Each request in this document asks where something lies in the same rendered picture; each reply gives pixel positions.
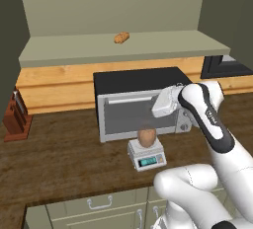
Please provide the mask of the olive wall cabinet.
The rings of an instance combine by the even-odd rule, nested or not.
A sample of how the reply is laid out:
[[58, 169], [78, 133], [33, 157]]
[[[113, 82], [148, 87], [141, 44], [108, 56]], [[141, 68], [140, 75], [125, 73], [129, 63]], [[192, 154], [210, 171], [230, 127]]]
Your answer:
[[[227, 54], [198, 30], [203, 0], [23, 0], [24, 67]], [[114, 37], [128, 32], [129, 39]]]

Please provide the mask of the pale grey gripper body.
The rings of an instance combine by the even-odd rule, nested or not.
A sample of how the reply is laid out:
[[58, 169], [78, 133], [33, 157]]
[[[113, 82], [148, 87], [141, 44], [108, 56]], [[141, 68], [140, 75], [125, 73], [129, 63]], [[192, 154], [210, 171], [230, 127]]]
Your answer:
[[171, 86], [163, 89], [159, 94], [155, 104], [152, 107], [152, 113], [155, 117], [171, 115], [180, 108], [178, 95], [180, 87]]

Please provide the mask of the dark olive cabinet door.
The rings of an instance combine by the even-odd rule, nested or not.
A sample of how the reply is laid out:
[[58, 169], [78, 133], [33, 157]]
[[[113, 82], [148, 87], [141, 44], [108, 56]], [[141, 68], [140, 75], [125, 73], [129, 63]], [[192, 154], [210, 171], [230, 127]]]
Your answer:
[[0, 121], [21, 71], [19, 56], [29, 39], [23, 0], [0, 0]]
[[198, 30], [253, 71], [253, 0], [203, 0]]

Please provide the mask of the white digital scale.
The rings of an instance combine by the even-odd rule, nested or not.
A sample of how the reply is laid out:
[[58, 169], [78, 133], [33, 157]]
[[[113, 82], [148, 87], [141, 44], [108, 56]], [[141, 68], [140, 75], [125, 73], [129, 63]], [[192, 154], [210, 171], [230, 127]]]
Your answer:
[[167, 165], [164, 148], [159, 139], [156, 139], [148, 148], [143, 147], [137, 139], [130, 140], [127, 145], [127, 154], [138, 172]]

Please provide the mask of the black and silver toaster oven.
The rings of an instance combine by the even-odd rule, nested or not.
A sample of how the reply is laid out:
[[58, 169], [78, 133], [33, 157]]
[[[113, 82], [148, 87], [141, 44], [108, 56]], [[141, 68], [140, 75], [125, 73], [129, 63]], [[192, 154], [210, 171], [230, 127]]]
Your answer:
[[[161, 90], [173, 85], [188, 85], [192, 81], [178, 68], [165, 67], [154, 69], [137, 69], [93, 74], [96, 113], [98, 113], [97, 96], [115, 93]], [[192, 125], [184, 110], [180, 112], [179, 130], [184, 123]]]

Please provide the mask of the brown wooden knife block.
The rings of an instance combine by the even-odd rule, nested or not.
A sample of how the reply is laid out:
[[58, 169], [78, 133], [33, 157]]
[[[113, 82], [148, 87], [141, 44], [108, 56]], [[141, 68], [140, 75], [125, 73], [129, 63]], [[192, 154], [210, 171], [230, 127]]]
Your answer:
[[27, 139], [33, 119], [30, 114], [22, 113], [14, 98], [15, 90], [18, 89], [14, 88], [3, 117], [3, 124], [6, 127], [5, 142]]

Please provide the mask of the pale green drawer front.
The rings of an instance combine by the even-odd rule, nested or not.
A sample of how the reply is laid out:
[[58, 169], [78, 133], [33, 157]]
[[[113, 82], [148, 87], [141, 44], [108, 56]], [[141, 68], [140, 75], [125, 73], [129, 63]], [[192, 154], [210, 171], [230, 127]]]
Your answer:
[[164, 202], [165, 199], [160, 197], [154, 187], [148, 188], [148, 195], [147, 195], [148, 202]]
[[[111, 207], [101, 210], [89, 209], [87, 205], [88, 198], [107, 196], [110, 194], [113, 196], [113, 204]], [[112, 208], [121, 208], [132, 204], [146, 203], [147, 195], [148, 195], [148, 188], [141, 188], [130, 191], [119, 191], [114, 193], [56, 202], [52, 204], [47, 204], [46, 208], [48, 210], [50, 218], [54, 220], [59, 218], [81, 215], [85, 213], [92, 213], [96, 211], [109, 210]]]

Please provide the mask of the grey-handled knife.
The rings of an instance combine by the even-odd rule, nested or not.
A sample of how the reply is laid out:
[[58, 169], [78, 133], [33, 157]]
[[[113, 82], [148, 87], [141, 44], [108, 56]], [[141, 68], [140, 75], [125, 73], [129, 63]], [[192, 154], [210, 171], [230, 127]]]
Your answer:
[[20, 92], [18, 90], [14, 91], [14, 98], [15, 98], [16, 102], [18, 103], [18, 105], [19, 105], [22, 113], [24, 115], [27, 115], [28, 112], [27, 112], [26, 105], [25, 105], [25, 103], [24, 103], [24, 101], [22, 99], [22, 96], [21, 96], [21, 94], [20, 94]]

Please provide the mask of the brown potato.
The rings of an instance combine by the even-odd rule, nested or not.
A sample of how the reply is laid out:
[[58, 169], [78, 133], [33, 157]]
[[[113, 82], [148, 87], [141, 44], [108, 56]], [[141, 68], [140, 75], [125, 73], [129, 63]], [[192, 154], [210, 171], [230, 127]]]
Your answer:
[[137, 133], [137, 139], [142, 147], [149, 148], [156, 140], [156, 129], [151, 127], [140, 129]]

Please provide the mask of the toaster oven glass door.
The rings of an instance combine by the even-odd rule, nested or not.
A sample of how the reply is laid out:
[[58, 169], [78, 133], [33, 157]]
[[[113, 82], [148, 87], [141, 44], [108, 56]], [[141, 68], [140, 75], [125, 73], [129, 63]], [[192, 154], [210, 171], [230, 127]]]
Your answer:
[[[98, 123], [100, 141], [137, 137], [137, 132], [144, 127], [153, 127], [158, 134], [174, 133], [179, 130], [180, 112], [155, 118], [151, 109], [160, 90], [137, 91], [127, 93], [105, 94], [97, 96]], [[109, 99], [152, 97], [148, 102], [109, 105]]]

